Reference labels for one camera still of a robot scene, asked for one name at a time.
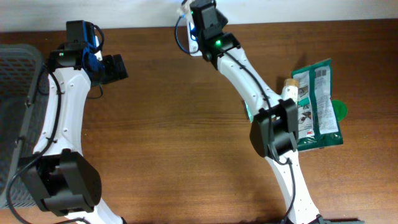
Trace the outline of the white cream tube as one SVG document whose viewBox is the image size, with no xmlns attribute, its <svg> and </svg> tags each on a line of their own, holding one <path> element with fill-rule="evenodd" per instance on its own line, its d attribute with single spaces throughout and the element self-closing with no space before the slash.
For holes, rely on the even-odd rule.
<svg viewBox="0 0 398 224">
<path fill-rule="evenodd" d="M 296 79 L 288 78 L 284 80 L 284 86 L 281 93 L 283 100 L 291 98 L 295 103 L 298 100 L 299 82 Z"/>
</svg>

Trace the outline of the green wipes packet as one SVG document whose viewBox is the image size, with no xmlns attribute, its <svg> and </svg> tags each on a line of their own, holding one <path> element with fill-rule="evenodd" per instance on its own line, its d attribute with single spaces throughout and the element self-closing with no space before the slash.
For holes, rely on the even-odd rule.
<svg viewBox="0 0 398 224">
<path fill-rule="evenodd" d="M 300 152 L 343 144 L 332 104 L 332 59 L 292 72 L 298 81 L 298 150 Z"/>
</svg>

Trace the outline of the orange small box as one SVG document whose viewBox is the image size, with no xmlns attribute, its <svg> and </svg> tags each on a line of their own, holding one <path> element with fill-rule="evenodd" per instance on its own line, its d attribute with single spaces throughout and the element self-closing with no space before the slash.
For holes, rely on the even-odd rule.
<svg viewBox="0 0 398 224">
<path fill-rule="evenodd" d="M 183 0 L 177 9 L 180 16 L 188 16 L 191 14 L 190 4 L 192 0 Z"/>
</svg>

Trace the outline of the teal small packet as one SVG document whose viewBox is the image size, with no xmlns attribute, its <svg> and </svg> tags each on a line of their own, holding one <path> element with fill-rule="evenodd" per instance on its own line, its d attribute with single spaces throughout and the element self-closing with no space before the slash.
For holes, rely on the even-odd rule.
<svg viewBox="0 0 398 224">
<path fill-rule="evenodd" d="M 250 123 L 251 123 L 251 122 L 253 122 L 252 113 L 251 113 L 251 111 L 250 111 L 250 109 L 249 109 L 249 106 L 248 106 L 248 104 L 247 104 L 246 102 L 244 102 L 244 106 L 245 106 L 246 114 L 247 114 L 247 116 L 248 116 L 248 120 L 249 120 Z"/>
</svg>

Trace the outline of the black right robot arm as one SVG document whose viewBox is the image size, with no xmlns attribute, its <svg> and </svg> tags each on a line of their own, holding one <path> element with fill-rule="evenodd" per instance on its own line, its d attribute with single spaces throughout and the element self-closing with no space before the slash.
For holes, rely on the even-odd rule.
<svg viewBox="0 0 398 224">
<path fill-rule="evenodd" d="M 285 201 L 281 223 L 324 223 L 300 168 L 298 112 L 293 99 L 283 99 L 269 88 L 237 38 L 224 32 L 228 20 L 215 1 L 184 1 L 181 10 L 195 26 L 202 57 L 232 83 L 249 107 L 251 144 L 271 166 Z"/>
</svg>

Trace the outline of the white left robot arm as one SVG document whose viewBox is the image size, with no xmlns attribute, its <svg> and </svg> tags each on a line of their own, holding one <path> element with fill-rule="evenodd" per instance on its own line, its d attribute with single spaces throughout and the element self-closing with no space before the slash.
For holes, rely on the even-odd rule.
<svg viewBox="0 0 398 224">
<path fill-rule="evenodd" d="M 49 98 L 42 134 L 17 176 L 41 211 L 66 223 L 125 223 L 102 198 L 100 174 L 83 157 L 81 130 L 91 87 L 125 79 L 127 70 L 121 55 L 101 54 L 104 34 L 97 25 L 68 21 L 66 30 L 66 42 L 44 67 Z"/>
</svg>

